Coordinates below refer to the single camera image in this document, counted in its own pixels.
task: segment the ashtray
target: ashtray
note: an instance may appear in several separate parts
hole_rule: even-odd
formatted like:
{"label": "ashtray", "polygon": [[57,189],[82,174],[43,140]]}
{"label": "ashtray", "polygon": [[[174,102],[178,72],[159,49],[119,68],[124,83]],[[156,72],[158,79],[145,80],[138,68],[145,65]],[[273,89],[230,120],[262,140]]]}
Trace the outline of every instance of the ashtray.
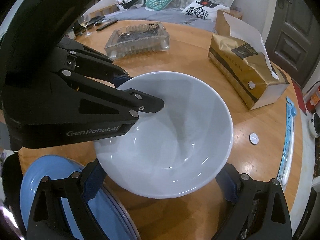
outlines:
{"label": "ashtray", "polygon": [[112,59],[146,51],[164,51],[170,48],[170,35],[162,23],[129,25],[115,30],[105,51]]}

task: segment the wooden table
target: wooden table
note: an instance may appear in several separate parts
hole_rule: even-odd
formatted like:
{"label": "wooden table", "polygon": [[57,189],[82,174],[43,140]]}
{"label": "wooden table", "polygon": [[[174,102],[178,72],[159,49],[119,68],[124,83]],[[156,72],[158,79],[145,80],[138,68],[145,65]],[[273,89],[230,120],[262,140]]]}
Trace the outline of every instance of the wooden table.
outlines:
{"label": "wooden table", "polygon": [[[90,37],[79,37],[77,41],[104,53],[104,46],[115,29],[141,23],[146,21],[120,21],[101,32],[92,31]],[[177,71],[206,82],[221,95],[232,116],[234,141],[228,163],[232,163],[239,173],[245,172],[255,180],[269,181],[276,177],[284,146],[285,97],[288,96],[298,107],[291,79],[290,86],[276,103],[248,111],[233,87],[208,58],[212,33],[171,23],[164,23],[164,26],[171,36],[169,51],[138,54],[116,60],[115,64],[133,77],[153,71]],[[256,146],[249,142],[252,132],[260,139]],[[82,164],[95,159],[92,142],[38,150],[24,148],[19,152],[23,172],[36,158],[46,154],[62,155]],[[301,161],[302,129],[298,111],[291,173],[285,191],[289,210],[297,192]],[[142,240],[211,239],[225,215],[225,202],[215,180],[189,195],[162,200],[134,195],[108,178],[106,182],[127,208]]]}

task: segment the black and white pillow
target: black and white pillow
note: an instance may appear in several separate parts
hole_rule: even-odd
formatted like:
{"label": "black and white pillow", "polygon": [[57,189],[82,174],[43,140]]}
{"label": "black and white pillow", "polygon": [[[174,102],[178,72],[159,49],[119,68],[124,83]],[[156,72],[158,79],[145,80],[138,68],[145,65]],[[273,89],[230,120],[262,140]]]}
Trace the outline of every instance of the black and white pillow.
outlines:
{"label": "black and white pillow", "polygon": [[139,0],[116,0],[115,4],[120,11],[125,11],[135,5]]}
{"label": "black and white pillow", "polygon": [[196,16],[204,20],[216,21],[218,10],[221,9],[229,9],[229,7],[210,0],[194,0],[182,11],[182,13]]}

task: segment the white bowl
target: white bowl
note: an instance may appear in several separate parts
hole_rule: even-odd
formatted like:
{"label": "white bowl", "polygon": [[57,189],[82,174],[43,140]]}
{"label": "white bowl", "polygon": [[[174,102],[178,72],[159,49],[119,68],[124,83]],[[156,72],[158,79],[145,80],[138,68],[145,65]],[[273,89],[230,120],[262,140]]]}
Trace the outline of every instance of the white bowl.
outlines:
{"label": "white bowl", "polygon": [[218,93],[195,77],[167,71],[137,76],[118,89],[129,88],[163,99],[164,108],[139,112],[126,135],[94,143],[111,179],[150,198],[183,196],[214,179],[233,141],[231,115]]}

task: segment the gray door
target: gray door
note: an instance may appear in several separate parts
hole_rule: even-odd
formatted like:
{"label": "gray door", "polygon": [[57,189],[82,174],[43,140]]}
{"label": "gray door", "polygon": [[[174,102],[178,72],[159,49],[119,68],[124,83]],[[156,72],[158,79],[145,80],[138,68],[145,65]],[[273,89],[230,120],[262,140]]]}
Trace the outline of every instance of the gray door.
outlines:
{"label": "gray door", "polygon": [[270,60],[303,87],[320,53],[320,27],[303,0],[277,0],[265,45]]}

